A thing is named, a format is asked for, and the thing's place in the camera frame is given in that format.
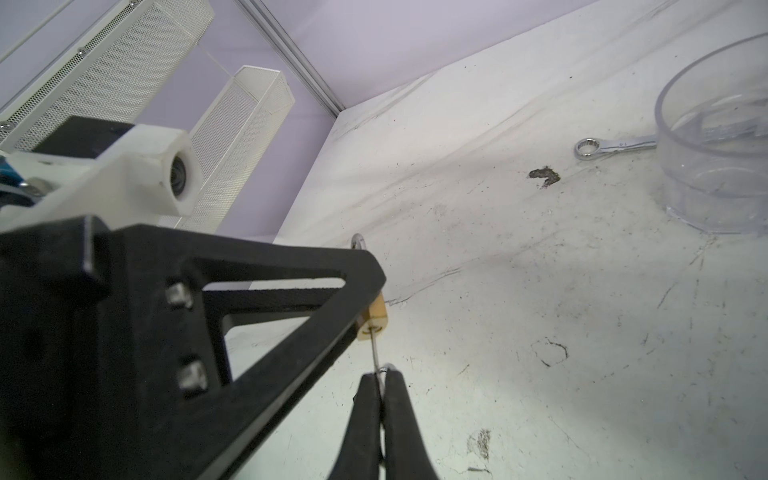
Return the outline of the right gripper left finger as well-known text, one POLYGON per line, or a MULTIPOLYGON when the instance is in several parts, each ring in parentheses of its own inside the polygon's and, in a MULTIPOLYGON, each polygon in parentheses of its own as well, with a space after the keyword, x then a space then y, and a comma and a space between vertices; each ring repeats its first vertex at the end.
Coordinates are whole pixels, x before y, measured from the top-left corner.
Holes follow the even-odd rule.
POLYGON ((329 480, 377 480, 381 454, 382 400, 375 373, 361 377, 340 452, 329 480))

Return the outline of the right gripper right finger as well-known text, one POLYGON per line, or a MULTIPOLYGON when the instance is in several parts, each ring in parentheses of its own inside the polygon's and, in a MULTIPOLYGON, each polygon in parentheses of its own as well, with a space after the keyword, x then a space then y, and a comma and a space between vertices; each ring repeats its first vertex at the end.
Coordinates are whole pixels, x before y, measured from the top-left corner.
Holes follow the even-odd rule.
POLYGON ((384 375, 384 468, 387 480, 437 480, 423 443, 403 374, 387 367, 384 375))

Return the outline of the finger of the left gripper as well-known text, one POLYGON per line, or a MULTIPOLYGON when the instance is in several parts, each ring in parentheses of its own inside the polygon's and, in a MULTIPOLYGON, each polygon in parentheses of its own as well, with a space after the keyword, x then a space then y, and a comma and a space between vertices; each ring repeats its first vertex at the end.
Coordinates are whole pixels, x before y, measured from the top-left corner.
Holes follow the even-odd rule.
POLYGON ((345 249, 151 226, 108 238, 107 467, 229 479, 357 337, 383 270, 345 249))

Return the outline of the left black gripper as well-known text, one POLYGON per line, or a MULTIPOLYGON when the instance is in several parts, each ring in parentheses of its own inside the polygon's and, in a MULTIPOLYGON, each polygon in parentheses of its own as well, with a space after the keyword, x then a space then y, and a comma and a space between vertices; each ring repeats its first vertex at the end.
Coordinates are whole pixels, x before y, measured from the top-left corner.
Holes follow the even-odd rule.
POLYGON ((95 217, 1 237, 1 425, 29 479, 180 475, 180 235, 95 217))

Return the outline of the small brass padlock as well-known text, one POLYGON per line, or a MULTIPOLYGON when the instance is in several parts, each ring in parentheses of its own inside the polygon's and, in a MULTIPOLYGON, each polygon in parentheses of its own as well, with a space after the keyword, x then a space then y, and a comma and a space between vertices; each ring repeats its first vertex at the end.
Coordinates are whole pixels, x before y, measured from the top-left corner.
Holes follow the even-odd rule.
POLYGON ((386 303, 382 292, 379 292, 374 301, 361 314, 357 339, 364 341, 375 338, 386 329, 388 322, 386 303))

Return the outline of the small silver key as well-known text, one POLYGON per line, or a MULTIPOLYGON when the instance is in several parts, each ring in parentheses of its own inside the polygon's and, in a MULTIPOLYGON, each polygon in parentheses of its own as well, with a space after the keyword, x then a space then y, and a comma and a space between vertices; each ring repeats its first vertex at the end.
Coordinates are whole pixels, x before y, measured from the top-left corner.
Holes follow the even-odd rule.
POLYGON ((371 342, 372 359, 374 366, 374 375, 378 382, 378 391, 381 399, 384 399, 386 393, 386 375, 390 371, 397 371, 397 367, 391 363, 382 364, 379 359, 379 349, 377 347, 377 335, 381 331, 379 327, 368 327, 369 339, 371 342))

